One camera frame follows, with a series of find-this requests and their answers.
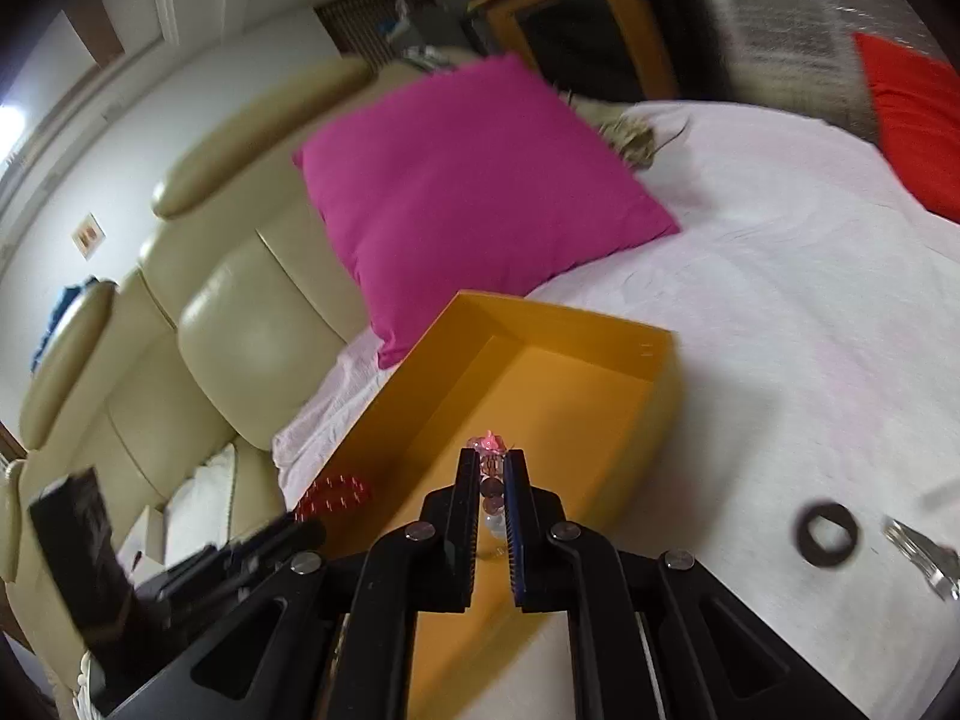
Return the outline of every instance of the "silver clip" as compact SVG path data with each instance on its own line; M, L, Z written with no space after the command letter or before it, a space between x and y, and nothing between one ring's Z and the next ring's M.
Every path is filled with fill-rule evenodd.
M930 541L891 517L883 523L883 534L918 567L942 601L960 599L960 557L955 550Z

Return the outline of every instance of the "blue cloth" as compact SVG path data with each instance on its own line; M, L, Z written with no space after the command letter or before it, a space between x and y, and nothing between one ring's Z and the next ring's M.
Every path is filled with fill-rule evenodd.
M43 353L47 350L47 344L50 343L50 338L54 332L56 332L56 326L59 325L61 319L64 318L64 314L66 314L66 310L70 308L70 304L79 298L86 288L91 284L95 284L96 281L97 279L94 276L90 276L83 284L64 287L64 291L61 292L61 298L56 302L56 306L50 314L50 320L47 322L47 330L43 334L43 338L40 339L40 346L37 346L37 351L34 352L34 358L30 362L31 373L37 372L37 366L40 365L40 360L43 359Z

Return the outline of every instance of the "bed sheet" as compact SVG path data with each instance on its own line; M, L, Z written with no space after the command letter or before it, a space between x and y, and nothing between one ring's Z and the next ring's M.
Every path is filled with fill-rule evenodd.
M686 124L641 175L683 232L530 295L678 334L678 424L610 535L645 555L689 549L871 718L919 717L960 656L960 607L880 524L960 542L960 228L875 148L816 119L637 111L661 138ZM277 457L288 504L388 376L373 336L344 351L304 410L330 420L301 420L309 441ZM799 509L821 498L861 526L836 570L792 545ZM562 615L504 666L464 717L573 718Z

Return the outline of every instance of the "black ring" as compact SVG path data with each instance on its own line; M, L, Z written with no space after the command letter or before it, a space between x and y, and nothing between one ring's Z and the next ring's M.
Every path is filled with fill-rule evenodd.
M827 550L820 546L817 539L810 533L810 524L820 517L829 519L830 522L843 528L850 537L850 541L836 550ZM858 541L860 541L860 526L856 524L856 519L853 519L853 515L846 507L835 501L818 501L800 512L797 528L794 531L794 543L797 551L810 565L818 568L836 568L853 555Z

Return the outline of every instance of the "red pillow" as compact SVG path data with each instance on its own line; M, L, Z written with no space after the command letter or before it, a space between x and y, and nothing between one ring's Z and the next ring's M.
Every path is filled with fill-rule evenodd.
M458 290L526 295L677 231L515 56L416 81L330 122L294 159L384 341L380 367Z
M853 35L880 120L880 150L926 209L960 223L960 76L889 40Z

